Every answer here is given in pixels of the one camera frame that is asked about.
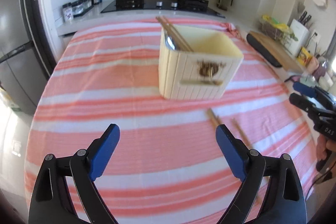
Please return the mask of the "person right hand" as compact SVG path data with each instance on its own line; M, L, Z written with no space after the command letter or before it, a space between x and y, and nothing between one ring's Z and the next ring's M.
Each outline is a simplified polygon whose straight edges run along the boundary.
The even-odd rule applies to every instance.
M327 150L336 152L336 142L326 139L324 135L319 135L316 145L317 160L325 160L327 158Z

